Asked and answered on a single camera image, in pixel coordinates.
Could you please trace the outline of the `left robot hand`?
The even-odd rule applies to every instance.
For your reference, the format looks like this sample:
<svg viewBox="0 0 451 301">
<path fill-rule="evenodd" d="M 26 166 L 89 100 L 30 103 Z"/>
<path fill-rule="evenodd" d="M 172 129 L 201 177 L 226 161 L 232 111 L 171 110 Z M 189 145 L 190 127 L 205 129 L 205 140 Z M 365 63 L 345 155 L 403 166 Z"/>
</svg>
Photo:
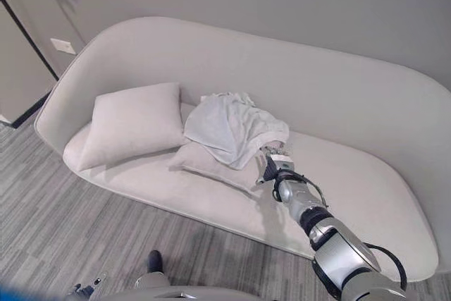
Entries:
<svg viewBox="0 0 451 301">
<path fill-rule="evenodd" d="M 81 283 L 75 284 L 63 300 L 89 300 L 102 283 L 105 282 L 108 277 L 106 271 L 101 272 L 90 284 L 82 285 Z"/>
</svg>

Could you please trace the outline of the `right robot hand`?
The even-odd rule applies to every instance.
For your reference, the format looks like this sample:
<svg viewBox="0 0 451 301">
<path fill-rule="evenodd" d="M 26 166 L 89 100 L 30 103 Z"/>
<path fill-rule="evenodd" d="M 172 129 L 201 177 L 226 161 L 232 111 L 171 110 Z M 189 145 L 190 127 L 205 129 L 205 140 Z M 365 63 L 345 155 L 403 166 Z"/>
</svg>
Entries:
<svg viewBox="0 0 451 301">
<path fill-rule="evenodd" d="M 281 169 L 294 170 L 295 165 L 285 143 L 272 141 L 259 148 L 259 164 L 261 165 L 260 176 L 256 184 L 262 184 L 275 178 L 276 172 Z"/>
</svg>

